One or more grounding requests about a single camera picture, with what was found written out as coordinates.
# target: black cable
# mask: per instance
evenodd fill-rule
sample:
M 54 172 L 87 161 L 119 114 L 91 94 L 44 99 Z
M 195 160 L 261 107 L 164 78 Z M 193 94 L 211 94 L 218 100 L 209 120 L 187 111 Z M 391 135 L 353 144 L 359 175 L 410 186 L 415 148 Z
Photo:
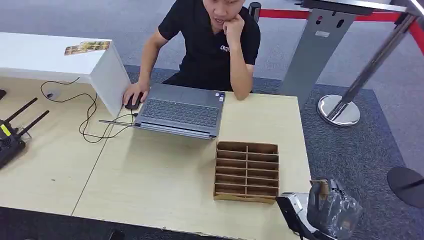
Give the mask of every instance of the black cable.
M 45 93 L 44 93 L 44 91 L 43 91 L 43 86 L 44 85 L 46 85 L 46 84 L 48 84 L 48 83 L 55 83 L 55 84 L 60 84 L 60 85 L 71 85 L 71 84 L 73 84 L 73 83 L 75 83 L 76 81 L 78 81 L 80 78 L 78 77 L 77 79 L 75 79 L 74 81 L 72 81 L 72 82 L 67 82 L 67 83 L 64 83 L 64 82 L 58 82 L 58 81 L 46 81 L 46 82 L 44 82 L 43 84 L 41 84 L 41 86 L 40 86 L 40 90 L 41 90 L 41 93 L 42 93 L 42 95 L 47 99 L 47 100 L 49 100 L 49 101 L 52 101 L 52 102 L 54 102 L 54 103 L 65 103 L 65 102 L 68 102 L 68 101 L 70 101 L 70 100 L 73 100 L 73 99 L 76 99 L 76 98 L 78 98 L 78 97 L 81 97 L 81 96 L 84 96 L 84 95 L 86 95 L 86 96 L 88 96 L 91 100 L 92 100 L 92 104 L 88 107 L 88 109 L 87 109 L 87 119 L 86 120 L 84 120 L 82 123 L 81 123 L 81 125 L 79 125 L 79 133 L 82 135 L 82 137 L 84 138 L 84 140 L 85 141 L 87 141 L 88 143 L 91 143 L 91 144 L 96 144 L 96 143 L 99 143 L 101 140 L 103 140 L 103 139 L 112 139 L 112 138 L 114 138 L 114 137 L 116 137 L 118 134 L 120 134 L 122 131 L 124 131 L 125 129 L 127 129 L 128 128 L 128 126 L 127 127 L 125 127 L 125 128 L 123 128 L 123 129 L 121 129 L 120 131 L 118 131 L 115 135 L 113 135 L 113 136 L 105 136 L 106 134 L 107 134 L 107 131 L 108 131 L 108 128 L 112 125 L 112 123 L 109 123 L 107 126 L 106 126 L 106 129 L 104 130 L 104 132 L 103 132 L 103 135 L 102 136 L 96 136 L 96 135 L 91 135 L 91 134 L 87 134 L 87 133 L 85 133 L 86 132 L 86 129 L 87 129 L 87 127 L 88 127 L 88 125 L 89 125 L 89 121 L 90 121 L 90 119 L 92 118 L 92 116 L 94 115 L 94 113 L 96 112 L 96 110 L 97 110 L 97 104 L 96 104 L 96 101 L 97 101 L 97 97 L 98 97 L 98 94 L 96 93 L 95 94 L 95 98 L 93 98 L 90 94 L 88 94 L 88 93 L 81 93 L 81 94 L 78 94 L 78 95 L 76 95 L 76 96 L 74 96 L 74 97 L 71 97 L 71 98 L 69 98 L 69 99 L 66 99 L 66 100 L 62 100 L 62 101 L 59 101 L 59 100 L 53 100 L 53 99 L 50 99 Z M 131 114 L 125 114 L 125 115 L 122 115 L 122 116 L 119 116 L 119 117 L 117 117 L 117 118 L 115 118 L 114 120 L 112 120 L 112 122 L 115 122 L 116 120 L 118 120 L 118 119 L 120 119 L 120 118 L 123 118 L 123 117 L 126 117 L 126 116 L 130 116 L 131 115 L 131 124 L 134 122 L 134 113 L 133 113 L 133 110 L 131 110 Z M 91 140 L 89 140 L 89 139 L 87 139 L 87 136 L 88 137 L 93 137 L 93 138 L 97 138 L 98 140 L 96 140 L 96 141 L 91 141 Z

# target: red rope barrier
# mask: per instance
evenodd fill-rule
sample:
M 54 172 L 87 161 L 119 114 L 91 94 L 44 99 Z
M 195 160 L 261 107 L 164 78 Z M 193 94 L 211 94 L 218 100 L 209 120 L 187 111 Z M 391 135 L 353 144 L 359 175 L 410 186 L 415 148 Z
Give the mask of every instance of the red rope barrier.
M 302 10 L 275 10 L 261 9 L 260 18 L 272 19 L 308 19 L 310 12 Z M 374 12 L 368 16 L 357 16 L 355 21 L 361 22 L 396 22 L 400 14 L 395 12 Z M 409 31 L 418 44 L 419 49 L 424 54 L 424 31 L 417 22 L 414 22 Z
M 411 27 L 409 28 L 409 32 L 411 33 L 416 44 L 418 44 L 419 49 L 421 49 L 422 54 L 424 54 L 424 31 L 416 21 L 412 23 Z
M 272 19 L 308 19 L 309 11 L 261 9 L 260 18 Z
M 261 9 L 260 18 L 271 19 L 308 19 L 310 12 L 303 10 L 275 10 Z M 355 21 L 364 22 L 395 22 L 399 17 L 399 13 L 394 12 L 374 12 L 368 16 L 357 16 Z
M 368 16 L 357 16 L 355 21 L 363 22 L 396 22 L 400 13 L 395 12 L 374 12 Z

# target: compartment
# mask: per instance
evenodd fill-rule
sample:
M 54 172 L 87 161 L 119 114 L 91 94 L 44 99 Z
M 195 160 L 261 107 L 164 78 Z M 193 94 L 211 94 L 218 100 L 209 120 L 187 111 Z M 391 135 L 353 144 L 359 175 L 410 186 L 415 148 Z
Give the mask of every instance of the compartment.
M 274 170 L 262 170 L 262 169 L 248 169 L 247 176 L 253 178 L 263 178 L 263 179 L 279 179 L 278 171 Z
M 220 141 L 216 149 L 245 153 L 247 152 L 247 144 L 244 142 Z
M 265 187 L 279 187 L 278 180 L 275 179 L 260 179 L 260 178 L 248 178 L 247 185 L 249 186 L 265 186 Z
M 248 161 L 248 169 L 266 169 L 266 170 L 279 170 L 279 164 L 276 162 L 266 162 L 266 161 Z
M 215 183 L 216 193 L 245 194 L 245 188 L 245 186 L 231 185 L 226 183 Z
M 228 150 L 216 150 L 216 158 L 217 159 L 247 160 L 247 153 L 228 151 Z
M 232 167 L 232 168 L 240 168 L 245 169 L 246 168 L 246 161 L 245 160 L 230 160 L 230 159 L 216 159 L 216 165 L 219 167 Z
M 265 187 L 256 187 L 256 186 L 248 186 L 247 187 L 248 195 L 260 195 L 260 196 L 270 196 L 277 197 L 278 196 L 278 188 L 265 188 Z
M 279 157 L 278 155 L 272 155 L 272 154 L 248 153 L 247 160 L 278 163 Z
M 246 184 L 246 178 L 235 176 L 235 175 L 226 175 L 217 173 L 215 176 L 215 183 L 217 184 Z
M 235 168 L 235 167 L 227 167 L 227 166 L 216 166 L 215 172 L 217 174 L 225 174 L 225 175 L 236 175 L 246 177 L 246 169 L 245 168 Z
M 249 153 L 278 154 L 278 146 L 275 144 L 248 143 Z

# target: black polo shirt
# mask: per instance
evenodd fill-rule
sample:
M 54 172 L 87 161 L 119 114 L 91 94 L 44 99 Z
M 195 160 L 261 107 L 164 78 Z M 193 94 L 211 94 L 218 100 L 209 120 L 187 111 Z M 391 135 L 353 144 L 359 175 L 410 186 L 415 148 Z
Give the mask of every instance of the black polo shirt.
M 258 24 L 243 7 L 241 49 L 246 64 L 255 65 L 261 42 Z M 230 84 L 230 50 L 224 31 L 214 34 L 202 0 L 176 0 L 159 25 L 160 34 L 171 40 L 180 31 L 185 39 L 186 54 L 174 85 L 191 88 L 232 91 Z

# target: man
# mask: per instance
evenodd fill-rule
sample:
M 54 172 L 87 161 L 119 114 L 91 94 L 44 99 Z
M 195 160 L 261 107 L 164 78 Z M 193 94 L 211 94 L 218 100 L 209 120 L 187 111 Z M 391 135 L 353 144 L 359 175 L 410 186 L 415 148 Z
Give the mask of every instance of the man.
M 243 7 L 245 0 L 176 0 L 158 30 L 147 40 L 141 55 L 140 77 L 123 97 L 144 102 L 160 49 L 180 31 L 186 55 L 180 72 L 164 84 L 217 91 L 233 91 L 244 100 L 252 91 L 253 71 L 261 33 Z

